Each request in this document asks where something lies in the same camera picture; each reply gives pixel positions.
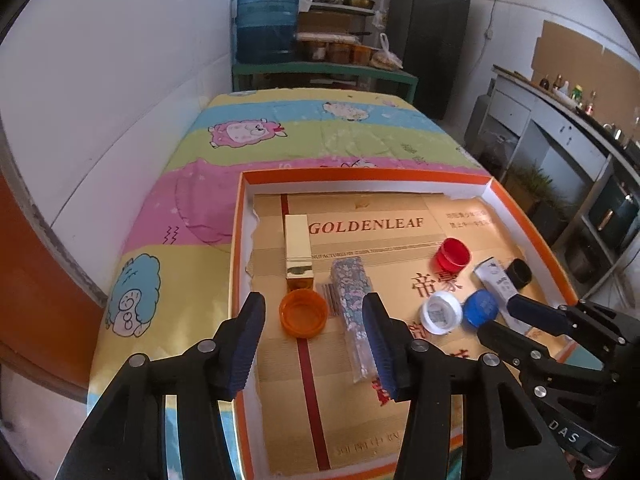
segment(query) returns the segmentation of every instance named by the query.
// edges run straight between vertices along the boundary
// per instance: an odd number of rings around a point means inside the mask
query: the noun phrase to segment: orange bottle cap
[[[328,316],[324,298],[308,288],[292,290],[280,302],[280,324],[293,337],[309,339],[318,335]]]

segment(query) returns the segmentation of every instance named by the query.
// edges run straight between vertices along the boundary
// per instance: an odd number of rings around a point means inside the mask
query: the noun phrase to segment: blue bottle cap
[[[498,315],[498,302],[493,294],[481,288],[466,298],[463,313],[465,319],[478,328],[482,323],[495,319]]]

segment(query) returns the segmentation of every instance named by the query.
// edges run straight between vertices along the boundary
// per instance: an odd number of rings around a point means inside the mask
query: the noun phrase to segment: kitchen counter
[[[609,278],[618,279],[614,270],[629,256],[628,250],[605,243],[595,226],[602,219],[592,221],[590,212],[601,196],[608,196],[603,192],[612,176],[625,182],[628,192],[640,199],[640,173],[617,141],[590,118],[585,120],[575,108],[521,74],[497,65],[494,72],[494,90],[489,98],[483,96],[484,111],[478,115],[482,120],[470,122],[474,126],[465,134],[465,147],[507,187],[513,184],[511,168],[535,168],[552,180],[554,194],[568,205],[564,208],[569,211],[568,218],[559,212],[559,206],[553,208],[531,195],[521,206],[528,208],[532,222],[567,270],[576,293],[589,297]],[[587,283],[572,276],[564,257],[577,234],[590,240],[602,261]]]
[[[522,74],[512,72],[498,65],[494,65],[494,72],[498,76],[503,77],[506,80],[518,85],[519,87],[531,92],[537,98],[542,99],[546,104],[555,108],[555,110],[560,112],[572,123],[578,126],[582,130],[582,132],[590,138],[591,142],[595,143],[597,148],[602,153],[604,153],[605,155],[611,154],[611,156],[615,158],[629,173],[629,175],[635,181],[636,185],[640,187],[640,174],[638,173],[638,170],[636,170],[632,161],[627,158],[625,153],[622,152],[621,147],[616,144],[616,141],[606,133],[606,130],[600,132],[598,129],[594,128],[594,126],[580,117],[580,115],[576,113],[575,109],[567,107],[562,101],[556,98],[556,96],[552,92],[541,88],[540,86],[531,82],[529,79],[525,78]]]

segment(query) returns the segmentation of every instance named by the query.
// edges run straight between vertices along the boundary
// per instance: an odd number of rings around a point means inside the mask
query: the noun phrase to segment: cabinet drawer
[[[607,161],[607,158],[600,150],[582,132],[575,128],[569,134],[566,150],[592,180],[596,180]]]
[[[524,126],[529,118],[529,110],[517,103],[509,96],[494,90],[489,106],[489,115],[500,121],[518,137],[524,132]]]
[[[547,104],[542,99],[538,99],[531,111],[531,120],[540,128],[545,130],[561,146],[565,146],[569,136],[576,128],[560,112]]]
[[[495,89],[508,95],[511,99],[519,102],[529,110],[533,108],[533,105],[536,102],[536,96],[531,92],[500,76],[495,80]]]

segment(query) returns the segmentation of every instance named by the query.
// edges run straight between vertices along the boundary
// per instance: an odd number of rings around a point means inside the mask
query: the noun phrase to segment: refrigerator
[[[418,78],[414,106],[431,119],[442,119],[447,111],[470,1],[389,1],[389,48],[403,70]]]

